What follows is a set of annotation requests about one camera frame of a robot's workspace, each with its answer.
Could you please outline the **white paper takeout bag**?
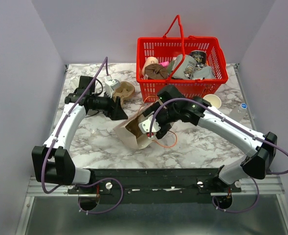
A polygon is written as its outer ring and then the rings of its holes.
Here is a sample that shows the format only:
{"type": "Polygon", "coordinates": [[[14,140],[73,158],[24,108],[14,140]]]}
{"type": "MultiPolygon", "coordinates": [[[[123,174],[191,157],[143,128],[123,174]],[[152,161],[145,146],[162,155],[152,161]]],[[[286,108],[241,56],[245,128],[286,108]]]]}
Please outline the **white paper takeout bag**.
{"type": "Polygon", "coordinates": [[[178,137],[175,132],[171,131],[173,126],[172,124],[169,124],[162,129],[158,126],[157,122],[154,122],[153,132],[152,134],[149,134],[149,127],[153,112],[150,112],[148,116],[144,116],[144,111],[148,110],[153,105],[160,105],[161,101],[158,96],[149,96],[148,98],[152,98],[154,100],[152,104],[147,106],[142,104],[135,115],[114,127],[113,130],[115,131],[117,137],[127,147],[132,149],[144,149],[153,142],[164,148],[174,147],[177,144],[178,137]],[[158,140],[163,138],[168,132],[174,134],[175,142],[170,146],[162,145],[158,142],[158,140]]]}

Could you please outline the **stack of white paper cups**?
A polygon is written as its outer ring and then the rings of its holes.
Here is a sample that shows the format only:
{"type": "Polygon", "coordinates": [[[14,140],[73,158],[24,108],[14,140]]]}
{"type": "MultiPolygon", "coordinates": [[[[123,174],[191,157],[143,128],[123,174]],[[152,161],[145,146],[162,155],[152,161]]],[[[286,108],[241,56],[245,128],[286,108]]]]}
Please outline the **stack of white paper cups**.
{"type": "Polygon", "coordinates": [[[222,105],[221,99],[218,96],[216,96],[215,94],[207,94],[203,97],[203,99],[210,102],[211,105],[217,109],[219,109],[222,105]]]}

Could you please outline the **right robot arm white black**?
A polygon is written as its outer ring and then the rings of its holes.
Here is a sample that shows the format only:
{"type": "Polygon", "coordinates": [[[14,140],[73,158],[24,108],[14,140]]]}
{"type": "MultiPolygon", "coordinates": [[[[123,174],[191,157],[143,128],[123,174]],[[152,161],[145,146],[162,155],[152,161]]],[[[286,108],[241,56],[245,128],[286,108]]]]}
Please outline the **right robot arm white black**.
{"type": "Polygon", "coordinates": [[[138,124],[148,138],[162,138],[172,124],[180,120],[214,132],[244,153],[241,159],[218,169],[212,180],[216,191],[225,191],[242,178],[262,180],[268,174],[276,154],[277,136],[274,133],[263,134],[249,129],[199,96],[187,99],[173,85],[162,88],[157,97],[158,103],[144,110],[143,120],[138,124]]]}

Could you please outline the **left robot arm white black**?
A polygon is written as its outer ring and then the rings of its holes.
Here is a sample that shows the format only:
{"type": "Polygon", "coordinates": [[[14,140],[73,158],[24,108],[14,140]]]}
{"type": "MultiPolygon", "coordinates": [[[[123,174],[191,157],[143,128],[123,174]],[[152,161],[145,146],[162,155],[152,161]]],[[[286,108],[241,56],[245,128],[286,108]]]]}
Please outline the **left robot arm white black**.
{"type": "Polygon", "coordinates": [[[75,132],[90,110],[100,111],[111,120],[127,119],[121,107],[120,98],[113,98],[120,87],[117,79],[106,76],[105,93],[95,93],[95,78],[81,76],[79,86],[65,97],[63,113],[49,138],[32,150],[32,161],[36,180],[42,184],[79,184],[84,193],[95,190],[93,171],[77,168],[69,154],[75,132]]]}

